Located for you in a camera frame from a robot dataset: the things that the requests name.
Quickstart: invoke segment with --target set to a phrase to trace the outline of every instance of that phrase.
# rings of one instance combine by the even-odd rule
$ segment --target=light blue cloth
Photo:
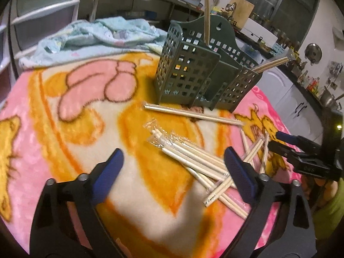
[[[161,53],[166,35],[144,19],[78,20],[41,40],[34,54],[22,57],[19,65],[24,69],[42,68],[129,51]]]

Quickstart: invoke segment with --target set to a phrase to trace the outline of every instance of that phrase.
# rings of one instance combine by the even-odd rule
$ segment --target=metal pot lid
[[[322,51],[317,44],[312,43],[306,47],[304,55],[311,62],[311,65],[318,64],[322,57]]]

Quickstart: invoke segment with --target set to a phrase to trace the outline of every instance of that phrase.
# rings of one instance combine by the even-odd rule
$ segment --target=cutting board
[[[246,0],[231,0],[229,3],[233,4],[234,2],[237,3],[237,6],[233,15],[233,20],[237,22],[236,27],[242,29],[255,5]]]

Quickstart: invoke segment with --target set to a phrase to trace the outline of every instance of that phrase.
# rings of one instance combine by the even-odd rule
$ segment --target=bolt
[[[291,183],[297,187],[301,185],[301,183],[298,180],[293,180]]]
[[[53,185],[55,183],[56,183],[56,181],[53,178],[50,178],[46,181],[46,185],[48,185],[48,186]]]
[[[88,179],[88,174],[81,174],[78,176],[78,180],[85,181]]]
[[[261,174],[259,175],[259,178],[262,180],[262,181],[269,181],[269,176],[266,175],[266,174]]]

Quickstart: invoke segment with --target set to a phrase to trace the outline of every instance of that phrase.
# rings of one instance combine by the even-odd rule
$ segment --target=blanket
[[[0,214],[28,252],[30,227],[42,188],[89,173],[115,148],[124,165],[105,203],[97,212],[111,236],[133,257],[216,258],[233,240],[244,220],[220,201],[208,208],[207,195],[174,159],[148,142],[143,125],[156,119],[174,132],[219,157],[228,146],[244,153],[237,126],[149,112],[142,102],[156,103],[153,81],[159,57],[129,53],[69,63],[23,73],[0,112]],[[175,108],[180,105],[166,104]],[[266,96],[254,87],[233,114],[197,111],[236,118],[250,145],[268,131],[287,132]],[[263,152],[254,158],[258,169]],[[266,172],[278,181],[300,179],[284,158],[269,153]],[[226,192],[244,210],[238,192]],[[276,218],[271,209],[257,247],[263,246]]]
[[[166,34],[144,19],[125,20],[118,16],[92,23],[77,20],[42,39],[33,55],[19,59],[19,65],[26,70],[130,51],[161,54]]]

